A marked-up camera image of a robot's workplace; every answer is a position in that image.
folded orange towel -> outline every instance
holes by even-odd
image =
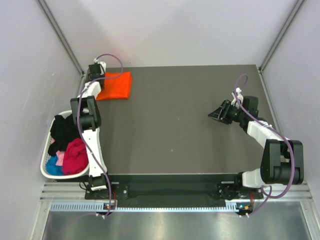
[[[106,72],[106,77],[114,77],[119,73]],[[104,80],[104,88],[96,97],[97,101],[108,99],[128,99],[132,83],[131,72],[123,72],[121,76]]]

white enclosure panel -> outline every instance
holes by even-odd
[[[284,133],[303,143],[305,178],[320,211],[320,1],[307,0],[265,70]]]
[[[0,35],[0,239],[26,240],[45,181],[45,137],[80,77],[36,1],[2,1]]]
[[[47,0],[82,68],[260,65],[296,0]],[[118,66],[108,62],[109,67]]]

dark gray table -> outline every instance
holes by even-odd
[[[254,170],[263,149],[238,123],[207,117],[232,100],[236,79],[259,97],[259,116],[273,124],[255,65],[133,67],[128,100],[99,101],[100,143],[110,174],[238,173]]]

metal floor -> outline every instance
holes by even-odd
[[[251,218],[235,213],[117,212],[105,220],[92,215],[54,235],[83,212],[50,212],[44,240],[308,240],[299,202],[269,202]]]
[[[238,173],[260,167],[263,149],[239,127],[208,118],[241,74],[273,123],[255,65],[133,67],[128,100],[99,101],[100,143],[110,174]]]

laundry basket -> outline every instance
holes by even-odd
[[[63,112],[59,113],[59,115],[63,116],[64,118],[68,117],[71,114],[72,114],[71,110],[63,111]],[[52,120],[50,129],[51,129],[54,121],[55,121],[55,119]],[[77,178],[77,177],[80,177],[82,175],[86,175],[89,173],[89,164],[88,164],[88,166],[86,166],[86,168],[82,172],[79,172],[77,174],[57,176],[57,175],[51,175],[50,173],[48,173],[47,172],[47,162],[51,158],[51,156],[48,154],[48,149],[51,144],[51,140],[52,140],[52,137],[51,137],[50,130],[49,130],[48,136],[46,137],[46,142],[45,142],[45,146],[44,146],[44,150],[43,150],[43,154],[42,154],[42,159],[41,159],[41,165],[40,165],[41,173],[46,178],[48,178],[48,179],[74,179],[74,178]]]

